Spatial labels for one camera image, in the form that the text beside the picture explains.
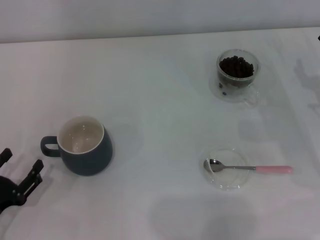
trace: clear glass cup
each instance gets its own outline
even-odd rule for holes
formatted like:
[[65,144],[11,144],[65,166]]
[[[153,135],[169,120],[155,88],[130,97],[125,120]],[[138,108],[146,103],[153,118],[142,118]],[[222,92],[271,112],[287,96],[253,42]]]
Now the clear glass cup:
[[[246,62],[248,62],[249,64],[252,64],[253,70],[254,70],[253,75],[249,77],[238,78],[238,77],[233,77],[226,74],[221,69],[219,63],[223,59],[232,58],[233,56],[237,56],[238,58],[242,57]],[[217,58],[217,61],[216,61],[217,74],[221,83],[227,86],[229,85],[232,87],[237,87],[239,89],[249,86],[259,74],[260,68],[261,68],[260,63],[259,63],[259,60],[256,58],[256,56],[248,51],[241,50],[241,49],[231,49],[231,50],[225,51]]]

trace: dark blue mug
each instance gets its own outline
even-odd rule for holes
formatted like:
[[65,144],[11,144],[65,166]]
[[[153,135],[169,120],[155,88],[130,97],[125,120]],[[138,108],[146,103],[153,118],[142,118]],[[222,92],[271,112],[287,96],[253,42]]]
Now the dark blue mug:
[[[57,144],[50,149],[47,144]],[[58,136],[45,136],[41,151],[48,157],[61,157],[67,168],[78,175],[101,172],[110,163],[113,148],[107,130],[90,116],[77,116],[64,124]]]

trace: white tabletop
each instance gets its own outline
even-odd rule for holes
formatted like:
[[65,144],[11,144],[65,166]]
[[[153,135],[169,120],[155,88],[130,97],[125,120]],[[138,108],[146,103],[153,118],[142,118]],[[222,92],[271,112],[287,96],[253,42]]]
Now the white tabletop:
[[[320,28],[0,45],[0,174],[43,182],[0,215],[4,240],[320,239]],[[266,91],[256,107],[209,89],[216,59],[246,49]],[[83,177],[45,157],[42,137],[77,115],[98,118],[114,157]],[[253,173],[223,191],[204,176],[212,148],[240,149]]]

